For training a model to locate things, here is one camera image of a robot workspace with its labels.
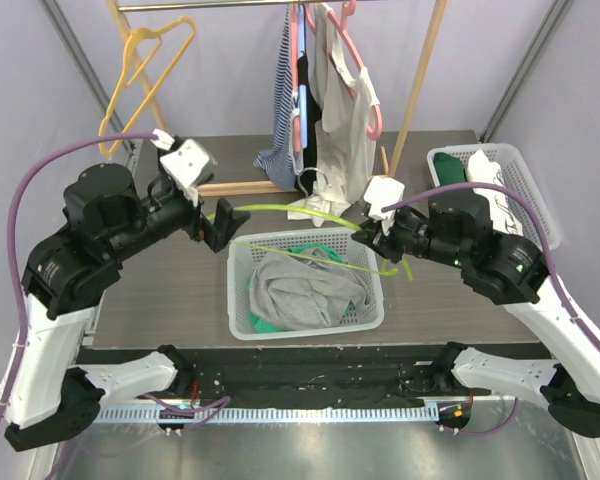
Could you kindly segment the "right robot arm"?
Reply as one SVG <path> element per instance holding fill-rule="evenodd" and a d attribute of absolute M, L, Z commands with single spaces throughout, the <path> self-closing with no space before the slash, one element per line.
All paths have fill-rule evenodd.
<path fill-rule="evenodd" d="M 430 367 L 437 391 L 508 394 L 576 434 L 600 438 L 600 330 L 568 295 L 545 240 L 495 228 L 485 187 L 456 183 L 415 196 L 428 202 L 427 214 L 401 192 L 369 187 L 368 219 L 352 237 L 392 263 L 410 255 L 457 269 L 466 286 L 504 307 L 552 355 L 512 359 L 449 342 Z"/>

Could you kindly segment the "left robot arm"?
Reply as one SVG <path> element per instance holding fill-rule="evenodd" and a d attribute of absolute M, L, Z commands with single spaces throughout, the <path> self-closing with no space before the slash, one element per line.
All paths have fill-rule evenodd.
<path fill-rule="evenodd" d="M 193 364 L 172 345 L 117 365 L 74 365 L 79 339 L 124 261 L 182 230 L 213 252 L 250 217 L 224 198 L 208 219 L 162 176 L 158 196 L 140 198 L 130 170 L 98 164 L 64 193 L 66 224 L 31 251 L 16 283 L 25 295 L 27 339 L 4 418 L 17 452 L 70 440 L 100 411 L 144 394 L 185 397 Z"/>

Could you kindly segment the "lime green hanger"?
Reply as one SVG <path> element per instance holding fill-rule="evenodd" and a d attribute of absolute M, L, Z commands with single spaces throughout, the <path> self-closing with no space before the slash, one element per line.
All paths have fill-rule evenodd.
<path fill-rule="evenodd" d="M 306 200 L 303 200 L 301 204 L 249 204 L 235 207 L 238 211 L 246 211 L 249 213 L 259 212 L 284 212 L 292 213 L 294 215 L 300 215 L 303 219 L 308 217 L 310 220 L 320 219 L 327 222 L 335 223 L 339 226 L 348 228 L 349 230 L 356 232 L 362 230 L 362 227 L 354 224 L 353 222 L 343 219 L 341 216 L 322 211 L 320 209 L 310 208 Z"/>

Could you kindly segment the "yellow plastic hanger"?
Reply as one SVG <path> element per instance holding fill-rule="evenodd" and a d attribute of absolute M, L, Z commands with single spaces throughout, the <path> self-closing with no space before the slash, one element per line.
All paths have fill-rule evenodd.
<path fill-rule="evenodd" d="M 163 69 L 159 78 L 151 81 L 147 73 L 149 64 L 163 47 L 164 37 L 178 29 L 188 31 L 185 40 L 171 61 Z M 136 83 L 140 84 L 144 92 L 144 97 L 129 120 L 122 127 L 122 132 L 130 133 L 146 110 L 152 112 L 156 126 L 160 130 L 167 130 L 166 120 L 158 104 L 157 94 L 195 40 L 196 34 L 196 23 L 189 16 L 180 16 L 178 19 L 157 30 L 147 27 L 128 30 L 122 50 L 122 65 L 119 78 L 105 109 L 104 117 L 99 125 L 98 134 L 100 136 L 105 135 L 122 93 L 125 90 L 129 90 Z"/>

